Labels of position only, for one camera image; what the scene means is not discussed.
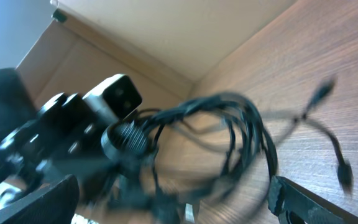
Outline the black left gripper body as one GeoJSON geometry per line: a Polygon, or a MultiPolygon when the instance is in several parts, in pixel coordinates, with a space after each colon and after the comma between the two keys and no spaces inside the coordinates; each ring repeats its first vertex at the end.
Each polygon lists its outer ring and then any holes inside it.
{"type": "Polygon", "coordinates": [[[43,183],[74,175],[85,199],[106,195],[119,175],[139,181],[154,144],[134,121],[105,121],[80,94],[60,93],[34,119],[7,135],[0,151],[27,188],[7,189],[22,199],[43,183]]]}

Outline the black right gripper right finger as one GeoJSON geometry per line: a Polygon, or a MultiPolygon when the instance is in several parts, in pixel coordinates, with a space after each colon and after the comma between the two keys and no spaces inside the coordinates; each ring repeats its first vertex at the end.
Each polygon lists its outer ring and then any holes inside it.
{"type": "Polygon", "coordinates": [[[296,184],[273,176],[268,191],[268,209],[281,224],[358,223],[358,217],[296,184]]]}

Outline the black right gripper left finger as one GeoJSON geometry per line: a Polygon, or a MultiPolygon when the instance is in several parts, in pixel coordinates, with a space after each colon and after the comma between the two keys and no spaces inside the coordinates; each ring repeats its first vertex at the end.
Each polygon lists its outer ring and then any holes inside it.
{"type": "Polygon", "coordinates": [[[80,189],[74,175],[42,187],[0,210],[0,224],[71,223],[80,189]]]}

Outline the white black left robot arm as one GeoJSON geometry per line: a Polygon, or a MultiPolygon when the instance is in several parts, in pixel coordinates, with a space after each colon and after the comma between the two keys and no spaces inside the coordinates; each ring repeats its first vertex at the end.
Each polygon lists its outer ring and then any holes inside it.
{"type": "Polygon", "coordinates": [[[142,98],[132,80],[117,74],[85,94],[59,93],[36,108],[18,73],[0,69],[0,183],[16,177],[25,190],[73,175],[89,197],[117,176],[137,180],[155,144],[134,114],[142,98]]]}

